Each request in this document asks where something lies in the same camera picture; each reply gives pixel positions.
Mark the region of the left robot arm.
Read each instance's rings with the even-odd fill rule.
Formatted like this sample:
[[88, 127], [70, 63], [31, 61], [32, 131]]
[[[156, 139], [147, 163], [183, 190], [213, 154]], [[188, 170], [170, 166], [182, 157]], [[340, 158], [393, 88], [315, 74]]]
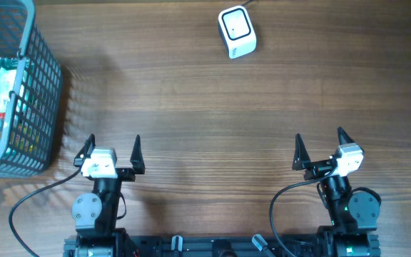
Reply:
[[74, 158], [82, 176], [93, 181], [93, 190], [78, 196], [71, 207], [77, 235], [64, 242], [64, 256], [140, 256], [126, 229], [116, 228], [117, 220], [125, 216], [118, 214], [119, 201], [124, 199], [122, 183], [134, 182], [146, 170], [140, 136], [133, 145], [132, 166], [117, 168], [116, 162], [115, 150], [97, 147], [93, 134]]

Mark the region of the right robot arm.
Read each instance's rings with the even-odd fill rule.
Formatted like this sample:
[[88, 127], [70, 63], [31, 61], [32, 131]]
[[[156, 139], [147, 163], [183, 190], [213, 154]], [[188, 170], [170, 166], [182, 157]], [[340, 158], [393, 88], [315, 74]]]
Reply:
[[338, 128], [339, 145], [323, 161], [311, 161], [300, 134], [295, 136], [292, 169], [304, 170], [306, 181], [318, 180], [317, 190], [330, 216], [331, 224], [321, 226], [315, 234], [315, 256], [371, 257], [380, 256], [377, 219], [382, 199], [375, 191], [353, 188], [348, 175], [357, 171], [365, 151], [345, 130]]

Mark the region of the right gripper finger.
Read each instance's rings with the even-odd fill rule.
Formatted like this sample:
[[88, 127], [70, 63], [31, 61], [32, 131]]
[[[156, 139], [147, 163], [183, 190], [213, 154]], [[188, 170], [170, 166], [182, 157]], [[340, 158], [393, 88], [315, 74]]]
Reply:
[[292, 170], [299, 171], [310, 168], [311, 160], [306, 150], [303, 139], [299, 133], [295, 136], [295, 152], [293, 157]]
[[337, 128], [338, 141], [340, 145], [345, 145], [349, 143], [354, 143], [355, 141], [346, 133], [345, 129], [342, 126]]

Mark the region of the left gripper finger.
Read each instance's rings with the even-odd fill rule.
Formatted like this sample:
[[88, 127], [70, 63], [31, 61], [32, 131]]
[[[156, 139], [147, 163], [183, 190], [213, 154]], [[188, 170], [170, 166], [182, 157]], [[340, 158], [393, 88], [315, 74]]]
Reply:
[[143, 160], [143, 154], [141, 150], [141, 137], [136, 136], [133, 150], [130, 157], [130, 162], [132, 164], [132, 169], [135, 174], [144, 174], [146, 171], [145, 162]]
[[73, 165], [75, 167], [82, 167], [85, 160], [91, 157], [91, 154], [95, 147], [95, 136], [91, 134], [89, 138], [86, 139], [82, 149], [74, 157]]

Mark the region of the teal wet wipes pack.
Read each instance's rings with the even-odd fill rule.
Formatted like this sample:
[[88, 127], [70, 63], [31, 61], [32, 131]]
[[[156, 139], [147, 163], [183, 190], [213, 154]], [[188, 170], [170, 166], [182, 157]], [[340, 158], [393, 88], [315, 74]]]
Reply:
[[6, 113], [6, 107], [10, 102], [10, 91], [14, 88], [16, 69], [6, 70], [0, 68], [0, 114]]

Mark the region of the green 3M gloves package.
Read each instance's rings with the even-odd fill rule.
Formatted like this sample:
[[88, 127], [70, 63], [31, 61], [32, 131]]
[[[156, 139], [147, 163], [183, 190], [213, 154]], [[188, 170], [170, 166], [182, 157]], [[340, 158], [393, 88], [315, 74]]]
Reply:
[[0, 58], [0, 76], [7, 75], [14, 79], [18, 73], [18, 64], [17, 58]]

